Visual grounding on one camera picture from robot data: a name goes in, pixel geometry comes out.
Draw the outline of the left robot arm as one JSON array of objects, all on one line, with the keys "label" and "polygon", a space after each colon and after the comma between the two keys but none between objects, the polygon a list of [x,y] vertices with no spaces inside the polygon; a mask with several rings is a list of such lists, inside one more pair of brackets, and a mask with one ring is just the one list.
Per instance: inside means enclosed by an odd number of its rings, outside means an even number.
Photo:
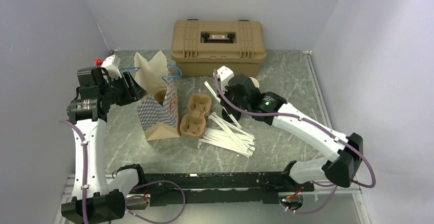
[{"label": "left robot arm", "polygon": [[139,164],[121,167],[107,182],[103,158],[107,114],[112,105],[139,101],[147,92],[126,71],[111,74],[92,66],[78,70],[76,96],[67,107],[63,123],[73,130],[75,181],[71,200],[60,206],[61,215],[73,223],[110,223],[124,217],[125,198],[146,189],[147,179]]}]

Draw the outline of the tan plastic toolbox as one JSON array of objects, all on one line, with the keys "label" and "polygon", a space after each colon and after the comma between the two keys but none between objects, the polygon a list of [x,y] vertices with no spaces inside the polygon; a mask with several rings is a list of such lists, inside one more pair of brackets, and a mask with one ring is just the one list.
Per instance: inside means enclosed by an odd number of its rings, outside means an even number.
[{"label": "tan plastic toolbox", "polygon": [[188,19],[175,22],[170,55],[185,77],[212,76],[223,65],[255,77],[267,51],[259,21]]}]

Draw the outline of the pile of wrapped straws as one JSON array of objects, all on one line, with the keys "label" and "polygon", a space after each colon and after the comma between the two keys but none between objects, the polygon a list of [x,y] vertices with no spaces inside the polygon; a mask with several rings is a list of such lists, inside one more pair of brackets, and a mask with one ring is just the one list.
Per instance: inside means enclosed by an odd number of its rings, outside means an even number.
[{"label": "pile of wrapped straws", "polygon": [[223,148],[247,158],[255,152],[255,136],[243,131],[239,126],[233,125],[215,112],[209,115],[209,120],[219,126],[219,129],[206,128],[199,139],[198,148],[202,144],[208,144]]}]

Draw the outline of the paper bag with blue handles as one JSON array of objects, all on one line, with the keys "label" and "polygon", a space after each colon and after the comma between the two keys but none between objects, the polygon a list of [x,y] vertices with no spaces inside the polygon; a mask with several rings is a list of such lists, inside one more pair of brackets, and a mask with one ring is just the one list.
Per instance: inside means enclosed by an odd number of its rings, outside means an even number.
[{"label": "paper bag with blue handles", "polygon": [[[168,63],[162,51],[150,60],[136,52],[131,68],[135,70],[134,80],[148,93],[137,102],[136,109],[146,140],[180,137],[176,79],[183,76],[181,69]],[[163,105],[160,105],[154,94],[163,89],[167,93]]]}]

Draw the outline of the aluminium side rail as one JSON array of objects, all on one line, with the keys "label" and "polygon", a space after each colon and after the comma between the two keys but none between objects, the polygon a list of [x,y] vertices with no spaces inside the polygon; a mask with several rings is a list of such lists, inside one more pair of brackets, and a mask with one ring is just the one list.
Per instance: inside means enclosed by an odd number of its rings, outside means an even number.
[{"label": "aluminium side rail", "polygon": [[305,77],[299,81],[300,94],[303,96],[300,110],[310,118],[332,128],[333,125],[313,68],[310,51],[301,52],[301,62]]}]

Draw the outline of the green paper cup stack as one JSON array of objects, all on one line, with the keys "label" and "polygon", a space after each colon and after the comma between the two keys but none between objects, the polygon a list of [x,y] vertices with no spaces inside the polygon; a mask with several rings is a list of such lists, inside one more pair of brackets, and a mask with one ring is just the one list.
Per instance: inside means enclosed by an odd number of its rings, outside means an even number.
[{"label": "green paper cup stack", "polygon": [[257,79],[255,79],[255,78],[253,78],[253,77],[250,77],[250,80],[252,81],[253,85],[254,85],[256,88],[260,88],[260,84],[259,84],[259,82],[258,82]]}]

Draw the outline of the black cup lid stack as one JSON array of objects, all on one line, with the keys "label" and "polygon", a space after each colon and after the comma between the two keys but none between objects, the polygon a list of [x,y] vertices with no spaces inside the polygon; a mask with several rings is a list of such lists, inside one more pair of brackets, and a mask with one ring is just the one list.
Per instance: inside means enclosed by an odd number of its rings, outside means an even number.
[{"label": "black cup lid stack", "polygon": [[235,123],[241,118],[241,112],[236,111],[233,114],[228,114],[224,109],[221,111],[222,118],[230,123]]}]

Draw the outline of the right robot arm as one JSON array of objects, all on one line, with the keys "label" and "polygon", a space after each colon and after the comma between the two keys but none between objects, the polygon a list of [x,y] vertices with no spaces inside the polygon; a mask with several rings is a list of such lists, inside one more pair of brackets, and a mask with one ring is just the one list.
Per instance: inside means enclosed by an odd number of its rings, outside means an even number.
[{"label": "right robot arm", "polygon": [[296,109],[285,98],[262,93],[244,74],[216,71],[221,105],[233,116],[246,114],[257,121],[287,131],[318,150],[323,156],[310,161],[291,161],[283,171],[282,184],[294,191],[306,182],[326,181],[348,188],[364,161],[363,138],[328,128]]}]

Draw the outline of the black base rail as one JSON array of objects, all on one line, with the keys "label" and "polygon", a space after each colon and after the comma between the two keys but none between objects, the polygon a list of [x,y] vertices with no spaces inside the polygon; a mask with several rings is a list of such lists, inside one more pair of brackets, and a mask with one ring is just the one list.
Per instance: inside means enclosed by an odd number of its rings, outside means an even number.
[{"label": "black base rail", "polygon": [[280,171],[232,173],[148,173],[139,178],[143,193],[151,183],[150,205],[247,203],[277,204],[288,193],[313,192],[311,183],[297,184]]}]

